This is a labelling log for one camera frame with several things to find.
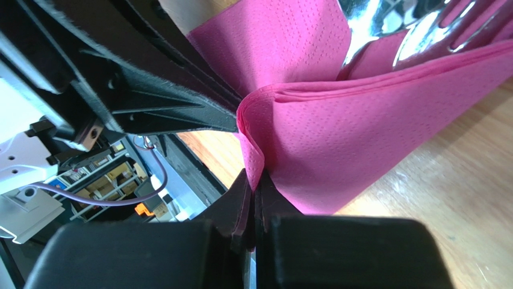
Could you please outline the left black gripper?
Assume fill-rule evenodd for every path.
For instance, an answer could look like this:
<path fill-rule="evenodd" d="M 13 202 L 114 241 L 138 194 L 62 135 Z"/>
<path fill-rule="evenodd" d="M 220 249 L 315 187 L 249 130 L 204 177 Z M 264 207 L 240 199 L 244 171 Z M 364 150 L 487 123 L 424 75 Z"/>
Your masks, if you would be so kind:
<path fill-rule="evenodd" d="M 42 112 L 26 135 L 61 169 L 114 152 L 104 125 L 236 132 L 242 100 L 158 1 L 1 1 L 1 76 Z"/>

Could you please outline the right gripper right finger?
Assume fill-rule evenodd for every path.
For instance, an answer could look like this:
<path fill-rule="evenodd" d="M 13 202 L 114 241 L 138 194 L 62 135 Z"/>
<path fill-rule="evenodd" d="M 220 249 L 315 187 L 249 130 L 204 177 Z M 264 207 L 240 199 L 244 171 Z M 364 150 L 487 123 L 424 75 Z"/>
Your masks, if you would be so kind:
<path fill-rule="evenodd" d="M 266 235 L 279 232 L 288 220 L 301 219 L 301 213 L 272 181 L 267 170 L 262 172 L 255 190 L 255 240 L 263 241 Z"/>

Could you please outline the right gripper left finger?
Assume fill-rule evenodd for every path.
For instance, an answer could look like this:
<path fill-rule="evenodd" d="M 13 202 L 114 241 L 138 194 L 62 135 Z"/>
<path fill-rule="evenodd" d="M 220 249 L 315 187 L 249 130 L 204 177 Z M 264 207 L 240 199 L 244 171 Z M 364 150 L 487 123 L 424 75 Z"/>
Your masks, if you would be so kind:
<path fill-rule="evenodd" d="M 193 222 L 207 227 L 206 255 L 222 250 L 222 246 L 239 256 L 250 255 L 253 249 L 252 201 L 246 169 L 242 169 L 228 191 L 193 218 Z"/>

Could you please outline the magenta paper napkin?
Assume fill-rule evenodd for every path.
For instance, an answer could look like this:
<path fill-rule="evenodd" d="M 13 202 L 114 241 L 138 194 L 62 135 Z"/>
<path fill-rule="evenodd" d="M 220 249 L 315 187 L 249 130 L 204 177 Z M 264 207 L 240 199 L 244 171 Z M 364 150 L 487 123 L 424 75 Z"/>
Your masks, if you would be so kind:
<path fill-rule="evenodd" d="M 512 76 L 512 18 L 489 45 L 404 70 L 404 33 L 372 43 L 347 80 L 336 1 L 240 1 L 188 34 L 242 95 L 247 178 L 264 172 L 305 214 L 332 214 Z"/>

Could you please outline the silver spoon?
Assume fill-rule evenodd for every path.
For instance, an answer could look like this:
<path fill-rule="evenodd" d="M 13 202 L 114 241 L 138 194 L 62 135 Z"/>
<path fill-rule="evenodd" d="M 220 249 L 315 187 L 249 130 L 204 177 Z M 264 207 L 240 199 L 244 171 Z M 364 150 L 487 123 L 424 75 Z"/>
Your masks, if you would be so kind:
<path fill-rule="evenodd" d="M 423 1 L 338 2 L 350 28 L 350 45 L 338 75 L 347 79 L 361 52 L 373 41 L 399 33 L 421 18 Z"/>

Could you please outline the silver fork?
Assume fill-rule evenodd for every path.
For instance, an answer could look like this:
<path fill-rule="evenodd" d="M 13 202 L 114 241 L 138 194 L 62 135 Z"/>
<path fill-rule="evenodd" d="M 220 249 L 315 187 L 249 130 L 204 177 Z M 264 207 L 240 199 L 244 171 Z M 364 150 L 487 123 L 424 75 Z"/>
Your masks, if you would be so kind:
<path fill-rule="evenodd" d="M 486 46 L 510 20 L 512 1 L 447 1 L 408 31 L 393 70 Z"/>

